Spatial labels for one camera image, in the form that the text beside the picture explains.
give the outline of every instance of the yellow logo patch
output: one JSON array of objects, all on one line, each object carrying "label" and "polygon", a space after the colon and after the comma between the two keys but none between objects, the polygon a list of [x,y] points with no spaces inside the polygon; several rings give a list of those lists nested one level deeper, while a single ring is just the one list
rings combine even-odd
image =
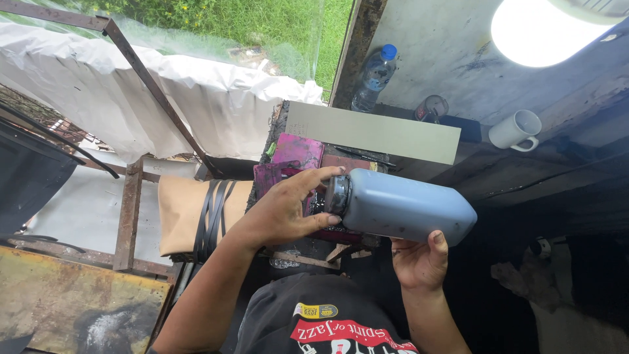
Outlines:
[{"label": "yellow logo patch", "polygon": [[299,302],[292,313],[293,316],[296,314],[308,319],[322,319],[336,316],[338,309],[334,305],[306,305]]}]

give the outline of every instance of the fingernail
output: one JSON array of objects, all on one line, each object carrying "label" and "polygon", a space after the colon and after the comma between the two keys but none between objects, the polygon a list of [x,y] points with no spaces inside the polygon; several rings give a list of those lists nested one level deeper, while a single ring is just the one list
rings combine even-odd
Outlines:
[{"label": "fingernail", "polygon": [[341,222],[341,217],[338,215],[330,215],[328,217],[328,225],[336,225]]},{"label": "fingernail", "polygon": [[439,232],[436,236],[435,236],[435,244],[440,244],[442,243],[444,240],[443,238],[443,232]]}]

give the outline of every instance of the pen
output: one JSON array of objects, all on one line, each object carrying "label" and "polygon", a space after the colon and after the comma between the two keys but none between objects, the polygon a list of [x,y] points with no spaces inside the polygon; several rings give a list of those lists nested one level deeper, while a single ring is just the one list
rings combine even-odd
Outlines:
[{"label": "pen", "polygon": [[335,146],[334,148],[335,148],[336,150],[342,151],[342,152],[344,152],[344,153],[346,153],[346,154],[350,154],[350,155],[354,155],[354,156],[362,157],[362,158],[363,158],[363,159],[365,159],[365,160],[374,161],[375,163],[383,164],[383,165],[386,165],[386,166],[389,166],[389,167],[396,167],[396,165],[395,165],[395,164],[388,163],[388,162],[386,162],[386,161],[383,161],[383,160],[380,160],[380,159],[376,159],[376,158],[371,157],[371,156],[366,156],[366,155],[363,155],[363,154],[361,154],[361,153],[359,153],[359,152],[355,152],[355,151],[351,151],[350,149],[346,149],[346,148],[344,148],[344,147],[338,147],[338,146]]}]

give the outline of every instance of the white plastic sheet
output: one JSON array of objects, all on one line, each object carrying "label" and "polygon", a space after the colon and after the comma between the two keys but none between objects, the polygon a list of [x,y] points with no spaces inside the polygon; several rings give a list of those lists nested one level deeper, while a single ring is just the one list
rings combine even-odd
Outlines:
[{"label": "white plastic sheet", "polygon": [[[321,104],[322,88],[253,69],[134,46],[199,145],[258,160],[282,100]],[[126,163],[192,152],[120,51],[102,39],[0,23],[0,82],[54,107]]]}]

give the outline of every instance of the lamp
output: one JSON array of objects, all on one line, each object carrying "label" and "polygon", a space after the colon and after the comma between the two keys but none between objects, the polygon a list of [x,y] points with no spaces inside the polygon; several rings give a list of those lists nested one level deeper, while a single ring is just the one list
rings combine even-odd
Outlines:
[{"label": "lamp", "polygon": [[626,18],[626,11],[611,16],[593,6],[612,3],[618,8],[618,3],[628,1],[613,2],[504,0],[491,22],[491,36],[498,50],[512,61],[530,67],[551,66],[572,57]]}]

